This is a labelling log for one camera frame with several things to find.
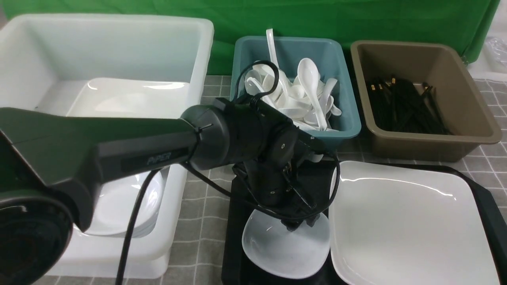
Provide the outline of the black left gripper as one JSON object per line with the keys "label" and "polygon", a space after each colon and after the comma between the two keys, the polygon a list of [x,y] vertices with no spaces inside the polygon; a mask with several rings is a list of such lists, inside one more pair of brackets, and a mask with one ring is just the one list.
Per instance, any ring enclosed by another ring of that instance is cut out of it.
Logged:
{"label": "black left gripper", "polygon": [[279,219],[293,232],[304,223],[313,227],[335,198],[337,182],[327,204],[319,206],[315,193],[298,178],[298,168],[304,161],[319,162],[324,156],[339,165],[337,154],[320,139],[304,131],[284,131],[273,135],[259,156],[234,164],[232,169],[255,200],[256,209]]}

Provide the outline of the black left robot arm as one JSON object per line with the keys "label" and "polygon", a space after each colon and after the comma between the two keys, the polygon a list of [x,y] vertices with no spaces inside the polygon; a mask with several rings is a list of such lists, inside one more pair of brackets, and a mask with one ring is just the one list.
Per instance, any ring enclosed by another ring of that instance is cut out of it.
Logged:
{"label": "black left robot arm", "polygon": [[297,178],[311,155],[340,164],[261,95],[193,105],[179,119],[64,117],[1,108],[1,284],[31,285],[61,258],[73,227],[89,229],[103,184],[148,173],[134,203],[116,271],[123,283],[133,229],[148,185],[179,164],[224,195],[290,230],[312,226],[317,206]]}

